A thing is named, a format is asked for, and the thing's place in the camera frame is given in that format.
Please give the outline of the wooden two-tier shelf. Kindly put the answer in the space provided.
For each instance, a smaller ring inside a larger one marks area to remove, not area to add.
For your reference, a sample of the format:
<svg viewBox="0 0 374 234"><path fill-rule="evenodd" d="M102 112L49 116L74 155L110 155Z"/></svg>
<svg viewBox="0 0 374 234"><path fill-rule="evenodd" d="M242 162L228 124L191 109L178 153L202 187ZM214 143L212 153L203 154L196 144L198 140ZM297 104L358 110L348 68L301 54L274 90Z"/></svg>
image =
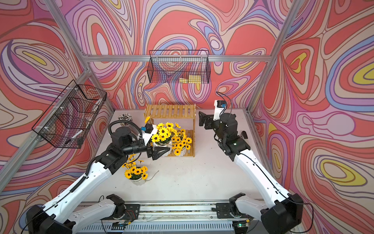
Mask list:
<svg viewBox="0 0 374 234"><path fill-rule="evenodd" d="M163 157L195 156L196 105L147 105L145 123L164 120L156 125L156 136L151 138L153 147L167 147Z"/></svg>

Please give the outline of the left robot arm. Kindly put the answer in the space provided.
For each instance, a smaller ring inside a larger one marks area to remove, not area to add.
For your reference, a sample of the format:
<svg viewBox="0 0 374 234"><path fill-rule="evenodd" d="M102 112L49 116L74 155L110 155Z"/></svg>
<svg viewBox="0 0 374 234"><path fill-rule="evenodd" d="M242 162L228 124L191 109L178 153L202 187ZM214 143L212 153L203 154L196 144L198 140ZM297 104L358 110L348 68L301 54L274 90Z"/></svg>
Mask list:
<svg viewBox="0 0 374 234"><path fill-rule="evenodd" d="M138 127L127 121L126 126L113 131L112 126L120 123L123 120L109 124L112 142L104 152L91 159L83 175L51 201L43 206L34 205L27 211L24 230L31 234L76 234L107 217L123 219L129 215L130 221L137 218L129 213L124 200L114 194L96 205L75 212L87 195L128 161L129 155L145 152L148 158L157 160L170 151L168 147L151 146L150 140L157 132L155 125L147 123L144 127Z"/></svg>

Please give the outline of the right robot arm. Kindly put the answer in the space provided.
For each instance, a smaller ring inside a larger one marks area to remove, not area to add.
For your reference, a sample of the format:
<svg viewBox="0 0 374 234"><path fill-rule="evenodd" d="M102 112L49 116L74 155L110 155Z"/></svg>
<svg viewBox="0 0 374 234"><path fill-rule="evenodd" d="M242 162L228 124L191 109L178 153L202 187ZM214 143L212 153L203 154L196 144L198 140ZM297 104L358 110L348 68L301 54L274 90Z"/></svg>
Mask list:
<svg viewBox="0 0 374 234"><path fill-rule="evenodd" d="M256 186L263 201L244 193L230 199L235 215L248 215L260 221L270 234L285 234L302 222L304 201L291 195L263 167L247 142L239 136L235 114L207 115L199 112L199 125L212 129L221 150L236 163Z"/></svg>

